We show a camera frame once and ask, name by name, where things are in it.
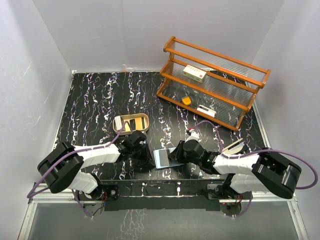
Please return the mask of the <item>beige oval plastic tray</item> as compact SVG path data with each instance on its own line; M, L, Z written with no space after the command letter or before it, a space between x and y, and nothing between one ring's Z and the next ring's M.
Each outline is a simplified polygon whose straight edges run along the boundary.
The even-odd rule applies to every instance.
M130 135L133 131L147 132L149 130L149 117L145 113L134 113L128 115L118 115L113 119L112 127L116 134L120 132L125 124L120 136Z

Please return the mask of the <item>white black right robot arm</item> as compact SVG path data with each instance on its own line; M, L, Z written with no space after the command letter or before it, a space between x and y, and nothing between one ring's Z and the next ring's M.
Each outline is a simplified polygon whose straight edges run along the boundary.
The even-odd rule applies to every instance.
M181 140L168 159L179 164L193 163L209 175L226 175L217 190L220 196L230 199L246 192L271 192L291 199L302 173L297 164L273 149L226 155L205 150L195 139Z

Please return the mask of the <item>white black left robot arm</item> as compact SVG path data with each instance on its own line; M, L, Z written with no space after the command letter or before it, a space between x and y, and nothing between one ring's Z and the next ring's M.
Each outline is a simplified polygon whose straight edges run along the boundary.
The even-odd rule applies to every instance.
M85 173L82 169L126 159L134 160L139 168L154 166L147 136L142 131L135 130L122 138L117 135L106 144L92 146L61 142L38 164L37 170L51 193L60 193L65 189L78 190L97 200L103 195L104 188L91 173Z

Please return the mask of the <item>stack of credit cards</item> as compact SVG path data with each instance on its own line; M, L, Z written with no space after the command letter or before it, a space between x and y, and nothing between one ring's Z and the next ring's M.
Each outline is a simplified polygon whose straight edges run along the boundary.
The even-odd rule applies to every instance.
M116 116L116 117L114 118L113 123L114 123L114 129L118 132L118 131L122 128L122 126L123 126L121 116L120 116L120 115L119 115L119 116Z

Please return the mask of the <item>black blue card holder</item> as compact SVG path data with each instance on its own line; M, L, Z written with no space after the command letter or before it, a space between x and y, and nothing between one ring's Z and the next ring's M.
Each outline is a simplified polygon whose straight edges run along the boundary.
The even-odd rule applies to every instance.
M164 148L164 149L168 149L169 152L171 153L171 152L175 149L175 147ZM154 151L153 151L155 168L156 168L157 170L174 168L174 167L180 167L180 166L183 166L183 165L184 165L183 163L179 163L179 162L177 162L177 161L170 161L170 160L169 160L169 167L159 168L159 150L163 150L163 149L157 149L157 150L154 150Z

